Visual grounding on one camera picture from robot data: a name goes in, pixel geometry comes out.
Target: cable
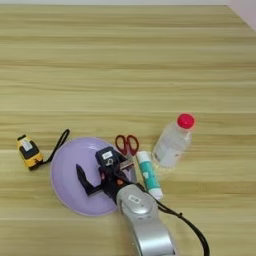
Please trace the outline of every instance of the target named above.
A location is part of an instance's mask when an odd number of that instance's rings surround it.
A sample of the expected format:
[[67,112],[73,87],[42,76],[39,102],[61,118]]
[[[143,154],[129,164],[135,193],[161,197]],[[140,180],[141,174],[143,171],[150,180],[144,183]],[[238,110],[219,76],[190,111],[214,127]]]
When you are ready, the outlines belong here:
[[[123,177],[121,177],[120,175],[118,175],[116,172],[114,172],[114,175],[118,178],[118,179],[122,179],[123,181],[125,181],[127,184],[134,184],[136,185],[142,192],[145,192],[147,194],[148,191],[140,184],[140,183],[133,183],[130,182],[128,179],[124,179]],[[160,211],[162,211],[163,213],[166,214],[170,214],[170,215],[174,215],[177,218],[183,220],[196,234],[196,236],[198,237],[202,247],[203,247],[203,251],[204,251],[204,256],[210,256],[210,248],[209,248],[209,244],[207,242],[207,239],[205,238],[205,236],[203,235],[203,233],[193,224],[191,223],[188,219],[186,219],[182,213],[177,213],[174,210],[168,208],[166,205],[164,205],[163,203],[159,202],[158,200],[156,200],[152,195],[150,195],[158,204],[158,209]]]
[[51,155],[49,156],[49,158],[46,161],[43,161],[42,164],[47,164],[49,162],[52,161],[56,151],[66,142],[68,135],[70,134],[70,130],[66,129],[60,136],[55,148],[53,149]]
[[194,233],[197,235],[198,239],[200,240],[200,243],[204,250],[204,256],[210,256],[209,244],[207,242],[207,239],[203,235],[203,233],[193,223],[191,223],[188,219],[186,219],[182,213],[175,212],[174,210],[168,208],[167,206],[165,206],[164,204],[162,204],[161,202],[159,202],[157,200],[156,200],[156,202],[158,204],[158,209],[160,211],[162,211],[166,214],[174,215],[174,216],[178,217],[179,219],[183,220],[194,231]]

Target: purple plate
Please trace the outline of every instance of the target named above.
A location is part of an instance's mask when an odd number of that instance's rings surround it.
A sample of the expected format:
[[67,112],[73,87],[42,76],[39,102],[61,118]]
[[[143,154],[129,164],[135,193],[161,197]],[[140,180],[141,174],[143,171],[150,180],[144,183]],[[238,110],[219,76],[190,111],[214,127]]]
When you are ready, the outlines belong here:
[[95,153],[108,146],[112,145],[87,137],[71,140],[56,152],[51,164],[52,186],[61,202],[71,210],[89,216],[105,215],[116,210],[113,200],[103,192],[88,197],[76,173],[76,164],[79,164],[88,181],[98,185],[100,175]]

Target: tape measure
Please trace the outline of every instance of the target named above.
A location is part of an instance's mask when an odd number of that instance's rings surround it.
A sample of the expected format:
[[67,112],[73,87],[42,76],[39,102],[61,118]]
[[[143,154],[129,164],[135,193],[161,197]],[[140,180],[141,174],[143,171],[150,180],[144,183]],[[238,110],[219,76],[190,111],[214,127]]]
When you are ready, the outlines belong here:
[[25,134],[19,137],[17,139],[17,147],[25,165],[29,168],[29,170],[35,170],[39,166],[51,162],[57,149],[59,149],[65,143],[69,133],[69,129],[66,129],[62,133],[54,150],[52,151],[50,157],[46,161],[43,160],[43,154],[40,152],[39,148],[33,140],[31,140]]

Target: clear plastic bottle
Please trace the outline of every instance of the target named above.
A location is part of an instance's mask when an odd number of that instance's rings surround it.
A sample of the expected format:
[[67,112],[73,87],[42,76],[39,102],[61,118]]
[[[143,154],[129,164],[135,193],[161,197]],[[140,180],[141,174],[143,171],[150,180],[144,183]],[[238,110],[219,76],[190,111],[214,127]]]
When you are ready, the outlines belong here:
[[167,125],[157,141],[153,152],[153,160],[164,168],[174,167],[182,153],[191,144],[191,128],[195,119],[192,115],[181,114],[177,122]]

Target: white bottle cap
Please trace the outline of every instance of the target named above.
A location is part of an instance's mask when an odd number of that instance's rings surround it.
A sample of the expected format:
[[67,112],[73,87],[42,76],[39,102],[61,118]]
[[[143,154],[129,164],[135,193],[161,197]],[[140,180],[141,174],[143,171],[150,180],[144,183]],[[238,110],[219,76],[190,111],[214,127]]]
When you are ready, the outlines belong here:
[[149,191],[149,194],[152,195],[156,200],[160,200],[164,195],[161,188],[152,188]]
[[150,156],[147,151],[139,151],[137,154],[139,164],[143,162],[151,162]]

